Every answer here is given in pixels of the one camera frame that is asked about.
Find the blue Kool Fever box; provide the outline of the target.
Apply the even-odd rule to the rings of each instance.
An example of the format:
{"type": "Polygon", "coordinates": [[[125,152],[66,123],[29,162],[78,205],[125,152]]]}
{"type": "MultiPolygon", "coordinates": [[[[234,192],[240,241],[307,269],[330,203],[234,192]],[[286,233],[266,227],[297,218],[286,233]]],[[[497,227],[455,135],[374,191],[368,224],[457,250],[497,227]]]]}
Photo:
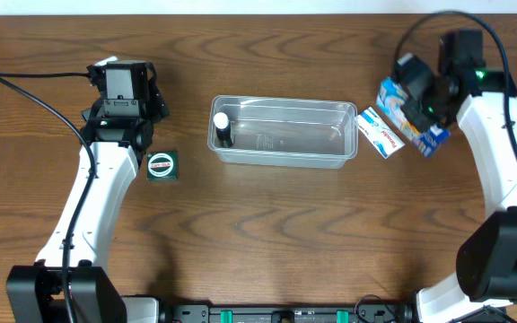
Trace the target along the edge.
{"type": "Polygon", "coordinates": [[[403,104],[409,102],[408,95],[389,77],[381,82],[376,99],[378,108],[424,157],[432,157],[450,138],[451,133],[437,125],[425,131],[417,130],[402,111],[403,104]]]}

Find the white blue Panadol box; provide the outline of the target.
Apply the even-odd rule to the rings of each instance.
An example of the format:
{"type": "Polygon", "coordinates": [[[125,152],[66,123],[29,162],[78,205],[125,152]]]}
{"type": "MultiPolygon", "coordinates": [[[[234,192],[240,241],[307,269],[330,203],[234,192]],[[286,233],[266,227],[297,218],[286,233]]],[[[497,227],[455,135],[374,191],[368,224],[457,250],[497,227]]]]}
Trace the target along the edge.
{"type": "Polygon", "coordinates": [[[384,159],[405,146],[372,107],[357,116],[357,123],[359,130],[384,159]]]}

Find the black bottle white cap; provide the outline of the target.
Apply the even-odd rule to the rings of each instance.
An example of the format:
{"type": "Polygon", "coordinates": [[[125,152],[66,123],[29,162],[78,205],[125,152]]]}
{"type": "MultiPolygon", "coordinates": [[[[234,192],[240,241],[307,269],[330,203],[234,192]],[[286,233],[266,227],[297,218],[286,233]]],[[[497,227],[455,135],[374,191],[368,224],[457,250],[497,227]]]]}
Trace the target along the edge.
{"type": "Polygon", "coordinates": [[[213,116],[213,123],[217,139],[223,148],[230,148],[233,146],[231,121],[223,112],[218,112],[213,116]]]}

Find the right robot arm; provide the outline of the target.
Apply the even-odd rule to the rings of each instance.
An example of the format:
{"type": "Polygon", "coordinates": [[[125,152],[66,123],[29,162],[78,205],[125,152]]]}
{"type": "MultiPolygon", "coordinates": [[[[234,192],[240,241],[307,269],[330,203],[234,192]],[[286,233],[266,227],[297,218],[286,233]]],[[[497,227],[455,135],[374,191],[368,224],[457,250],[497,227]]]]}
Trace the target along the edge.
{"type": "Polygon", "coordinates": [[[517,303],[517,88],[504,47],[487,68],[480,30],[440,38],[438,71],[395,53],[392,76],[408,94],[402,110],[419,130],[458,125],[476,163],[486,219],[460,246],[455,272],[416,294],[420,322],[461,322],[517,303]]]}

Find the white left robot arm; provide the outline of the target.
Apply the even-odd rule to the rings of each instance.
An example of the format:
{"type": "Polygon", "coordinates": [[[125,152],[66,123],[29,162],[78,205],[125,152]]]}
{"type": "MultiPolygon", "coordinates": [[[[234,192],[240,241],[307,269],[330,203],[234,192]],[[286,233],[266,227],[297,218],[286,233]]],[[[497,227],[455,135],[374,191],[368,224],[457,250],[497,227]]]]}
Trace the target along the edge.
{"type": "Polygon", "coordinates": [[[57,226],[30,266],[13,266],[6,293],[17,322],[163,322],[154,296],[122,296],[107,275],[110,243],[153,126],[169,110],[152,63],[105,59],[87,68],[100,93],[76,131],[82,147],[57,226]]]}

